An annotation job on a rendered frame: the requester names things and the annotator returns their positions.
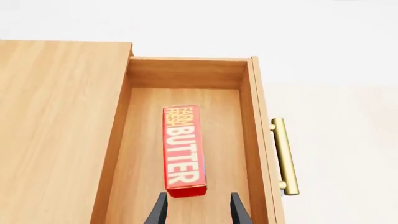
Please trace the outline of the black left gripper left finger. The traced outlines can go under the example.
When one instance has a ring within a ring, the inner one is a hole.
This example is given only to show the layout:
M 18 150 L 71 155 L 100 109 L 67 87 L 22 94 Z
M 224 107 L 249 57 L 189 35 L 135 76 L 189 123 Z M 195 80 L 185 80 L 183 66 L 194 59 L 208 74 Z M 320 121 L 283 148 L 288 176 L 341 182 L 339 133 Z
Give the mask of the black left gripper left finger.
M 161 192 L 144 224 L 165 224 L 168 212 L 167 193 Z

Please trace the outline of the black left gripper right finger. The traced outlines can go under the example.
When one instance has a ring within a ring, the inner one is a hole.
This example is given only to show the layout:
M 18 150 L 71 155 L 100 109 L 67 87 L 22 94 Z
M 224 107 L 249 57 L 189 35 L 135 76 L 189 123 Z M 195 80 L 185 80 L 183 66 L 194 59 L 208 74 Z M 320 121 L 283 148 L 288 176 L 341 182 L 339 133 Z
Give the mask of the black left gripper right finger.
M 233 224 L 252 224 L 251 217 L 246 211 L 237 192 L 231 193 L 230 210 Z

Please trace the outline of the red butter box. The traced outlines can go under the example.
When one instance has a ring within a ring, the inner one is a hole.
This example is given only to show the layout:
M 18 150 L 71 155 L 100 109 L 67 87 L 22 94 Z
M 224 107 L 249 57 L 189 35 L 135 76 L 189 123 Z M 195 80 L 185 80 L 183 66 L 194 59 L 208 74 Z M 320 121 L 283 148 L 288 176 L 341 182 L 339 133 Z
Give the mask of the red butter box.
M 207 178 L 200 107 L 164 108 L 162 134 L 166 191 L 174 198 L 205 195 Z

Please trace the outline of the open wooden drawer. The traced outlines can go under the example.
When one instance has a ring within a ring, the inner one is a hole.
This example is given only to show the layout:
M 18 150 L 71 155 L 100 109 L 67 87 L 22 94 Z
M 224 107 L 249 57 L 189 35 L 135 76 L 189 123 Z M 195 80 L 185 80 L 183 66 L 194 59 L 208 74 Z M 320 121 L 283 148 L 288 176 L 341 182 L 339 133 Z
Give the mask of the open wooden drawer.
M 144 224 L 162 192 L 167 224 L 285 224 L 257 57 L 131 57 L 90 224 Z

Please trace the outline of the wooden cabinet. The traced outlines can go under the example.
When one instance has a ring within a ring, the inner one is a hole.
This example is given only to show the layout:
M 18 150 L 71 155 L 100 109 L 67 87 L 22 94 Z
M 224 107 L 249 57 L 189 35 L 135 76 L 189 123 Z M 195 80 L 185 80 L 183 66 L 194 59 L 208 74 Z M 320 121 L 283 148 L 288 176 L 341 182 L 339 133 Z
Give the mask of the wooden cabinet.
M 0 224 L 90 224 L 131 48 L 0 40 Z

